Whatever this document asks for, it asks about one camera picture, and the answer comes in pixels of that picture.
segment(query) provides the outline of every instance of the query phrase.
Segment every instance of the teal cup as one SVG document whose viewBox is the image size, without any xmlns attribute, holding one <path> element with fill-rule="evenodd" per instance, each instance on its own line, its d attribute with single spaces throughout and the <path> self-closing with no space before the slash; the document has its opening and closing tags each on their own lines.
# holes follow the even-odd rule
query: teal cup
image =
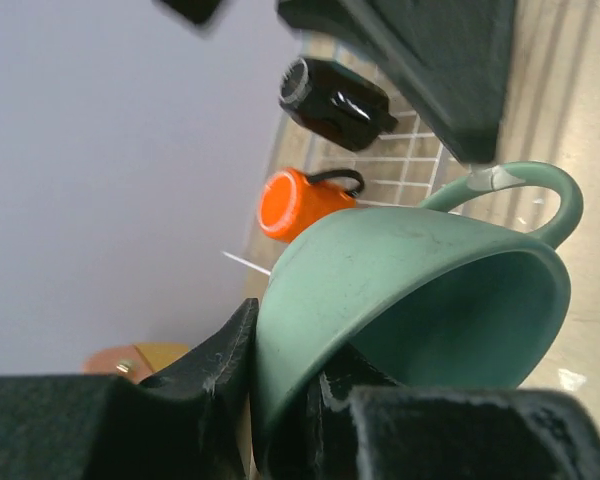
<svg viewBox="0 0 600 480">
<path fill-rule="evenodd" d="M 447 213 L 524 186 L 561 199 L 534 232 Z M 555 249 L 582 211 L 567 173 L 520 162 L 456 180 L 418 208 L 342 210 L 305 230 L 273 268 L 258 317 L 256 460 L 308 380 L 347 343 L 408 386 L 519 385 L 567 313 L 569 275 Z"/>
</svg>

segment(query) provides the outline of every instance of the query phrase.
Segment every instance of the gray wall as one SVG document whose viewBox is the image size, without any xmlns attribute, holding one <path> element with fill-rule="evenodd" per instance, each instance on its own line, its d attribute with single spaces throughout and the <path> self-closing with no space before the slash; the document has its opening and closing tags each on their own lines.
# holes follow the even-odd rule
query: gray wall
<svg viewBox="0 0 600 480">
<path fill-rule="evenodd" d="M 0 373 L 197 344 L 240 250 L 298 44 L 273 0 L 202 39 L 150 0 L 0 1 Z"/>
</svg>

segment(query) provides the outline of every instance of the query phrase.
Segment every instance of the orange mug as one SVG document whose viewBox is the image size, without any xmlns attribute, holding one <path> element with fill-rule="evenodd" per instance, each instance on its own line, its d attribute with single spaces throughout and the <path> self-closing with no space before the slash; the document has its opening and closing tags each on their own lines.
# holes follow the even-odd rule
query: orange mug
<svg viewBox="0 0 600 480">
<path fill-rule="evenodd" d="M 345 190 L 328 180 L 352 178 L 358 182 Z M 330 213 L 353 208 L 356 197 L 364 190 L 360 172 L 348 168 L 325 170 L 311 175 L 285 168 L 265 184 L 258 224 L 270 238 L 291 243 L 306 228 Z"/>
</svg>

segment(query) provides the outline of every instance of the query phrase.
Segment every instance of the yellow object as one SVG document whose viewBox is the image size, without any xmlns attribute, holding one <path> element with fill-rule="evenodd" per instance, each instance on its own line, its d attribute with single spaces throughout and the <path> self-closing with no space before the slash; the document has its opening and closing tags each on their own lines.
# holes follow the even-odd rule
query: yellow object
<svg viewBox="0 0 600 480">
<path fill-rule="evenodd" d="M 189 345 L 182 343 L 136 343 L 134 347 L 154 372 L 168 367 L 191 350 Z"/>
</svg>

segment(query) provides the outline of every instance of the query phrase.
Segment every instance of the beige tabletop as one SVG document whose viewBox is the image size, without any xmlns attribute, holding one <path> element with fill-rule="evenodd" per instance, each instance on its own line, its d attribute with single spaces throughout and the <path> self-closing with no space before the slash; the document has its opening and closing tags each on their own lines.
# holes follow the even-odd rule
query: beige tabletop
<svg viewBox="0 0 600 480">
<path fill-rule="evenodd" d="M 499 160 L 558 165 L 575 177 L 585 196 L 581 226 L 558 250 L 571 274 L 570 312 L 524 386 L 571 392 L 600 428 L 600 0 L 520 0 L 516 39 Z M 400 127 L 397 136 L 353 155 L 283 120 L 270 171 L 283 165 L 355 166 L 371 180 L 362 199 L 369 205 L 414 205 L 464 173 L 373 65 L 320 37 L 314 37 L 309 51 L 336 57 L 383 84 L 393 95 Z M 458 213 L 529 231 L 555 210 L 552 194 L 525 188 L 492 194 Z M 254 229 L 246 256 L 270 268 L 283 248 Z M 266 280 L 250 272 L 245 294 L 259 297 Z"/>
</svg>

